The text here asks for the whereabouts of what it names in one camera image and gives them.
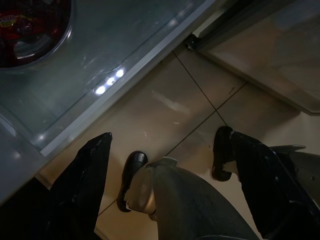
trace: foot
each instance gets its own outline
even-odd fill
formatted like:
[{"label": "foot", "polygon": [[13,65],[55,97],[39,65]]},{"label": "foot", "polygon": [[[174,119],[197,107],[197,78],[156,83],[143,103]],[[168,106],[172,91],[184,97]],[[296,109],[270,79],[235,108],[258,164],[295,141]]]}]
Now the foot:
[{"label": "foot", "polygon": [[212,177],[220,182],[228,181],[231,172],[224,171],[224,164],[234,161],[230,133],[233,129],[229,126],[221,126],[216,131],[213,143]]},{"label": "foot", "polygon": [[125,194],[130,188],[132,178],[134,177],[136,172],[146,163],[148,163],[148,157],[142,151],[134,151],[127,158],[122,172],[122,183],[120,192],[116,199],[116,204],[121,212],[128,213],[131,211],[130,209],[127,209]]}]

